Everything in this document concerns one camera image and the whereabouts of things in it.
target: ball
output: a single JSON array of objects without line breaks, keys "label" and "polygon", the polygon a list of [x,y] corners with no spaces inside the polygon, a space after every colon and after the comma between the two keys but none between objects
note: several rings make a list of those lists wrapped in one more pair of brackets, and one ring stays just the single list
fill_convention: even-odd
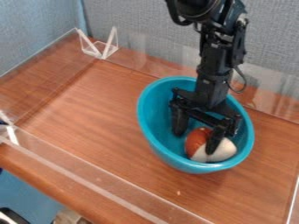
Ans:
[{"label": "ball", "polygon": [[186,157],[200,163],[221,162],[233,157],[237,152],[236,145],[228,138],[222,138],[214,152],[208,155],[205,153],[206,141],[210,137],[210,129],[194,129],[185,138],[184,151]]}]

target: cable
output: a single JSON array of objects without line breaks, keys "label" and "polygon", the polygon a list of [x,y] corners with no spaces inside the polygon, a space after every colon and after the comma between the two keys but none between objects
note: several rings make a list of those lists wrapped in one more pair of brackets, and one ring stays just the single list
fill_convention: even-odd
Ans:
[{"label": "cable", "polygon": [[246,77],[245,75],[242,74],[242,72],[240,71],[238,67],[236,66],[234,67],[234,70],[237,72],[237,75],[241,77],[242,81],[244,81],[244,85],[242,85],[242,88],[240,90],[236,90],[230,85],[229,83],[226,82],[228,84],[228,88],[230,89],[230,91],[236,94],[241,94],[244,92],[244,90],[246,89],[246,86],[248,86],[248,80],[246,80]]}]

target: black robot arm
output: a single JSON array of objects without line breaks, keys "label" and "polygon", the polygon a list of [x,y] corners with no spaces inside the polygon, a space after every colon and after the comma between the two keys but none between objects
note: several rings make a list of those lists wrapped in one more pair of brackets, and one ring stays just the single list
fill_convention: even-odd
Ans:
[{"label": "black robot arm", "polygon": [[[188,128],[189,118],[213,128],[206,142],[210,155],[222,137],[233,137],[241,116],[226,104],[233,69],[245,56],[246,11],[240,0],[165,0],[172,21],[177,25],[193,24],[200,33],[200,64],[193,91],[172,90],[172,133],[180,136]],[[222,117],[213,117],[213,112]]]}]

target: plastic bowl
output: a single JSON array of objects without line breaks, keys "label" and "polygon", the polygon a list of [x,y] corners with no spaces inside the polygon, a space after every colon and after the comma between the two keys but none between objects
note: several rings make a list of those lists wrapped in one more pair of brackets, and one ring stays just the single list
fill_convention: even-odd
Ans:
[{"label": "plastic bowl", "polygon": [[246,111],[234,98],[228,95],[228,105],[242,116],[238,132],[230,139],[237,146],[237,154],[230,159],[210,164],[198,163],[186,158],[184,153],[184,139],[189,131],[202,126],[202,123],[190,122],[184,136],[174,136],[172,134],[168,102],[172,99],[172,88],[193,90],[194,81],[193,78],[178,76],[153,82],[145,88],[138,98],[137,120],[144,137],[157,157],[174,169],[186,173],[200,174],[226,170],[242,162],[253,147],[254,132]]}]

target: red object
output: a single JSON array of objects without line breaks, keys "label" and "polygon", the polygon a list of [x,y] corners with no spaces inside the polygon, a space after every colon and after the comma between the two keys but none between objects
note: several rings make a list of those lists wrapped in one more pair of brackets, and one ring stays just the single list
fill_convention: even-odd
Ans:
[{"label": "red object", "polygon": [[194,129],[186,136],[184,150],[188,158],[192,158],[196,150],[206,143],[209,136],[210,129],[208,128]]}]

